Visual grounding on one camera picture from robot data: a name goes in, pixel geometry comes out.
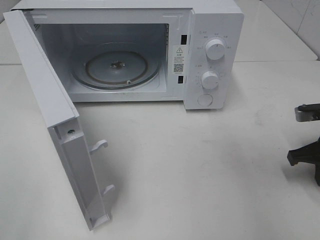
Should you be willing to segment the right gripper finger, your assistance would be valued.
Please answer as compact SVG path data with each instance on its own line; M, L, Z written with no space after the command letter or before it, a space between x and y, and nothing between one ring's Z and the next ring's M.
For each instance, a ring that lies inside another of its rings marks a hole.
M295 150L289 150L287 159L291 166L308 163L315 166L315 175L320 174L320 139Z
M320 120L320 104L302 104L294 108L297 122L312 122Z

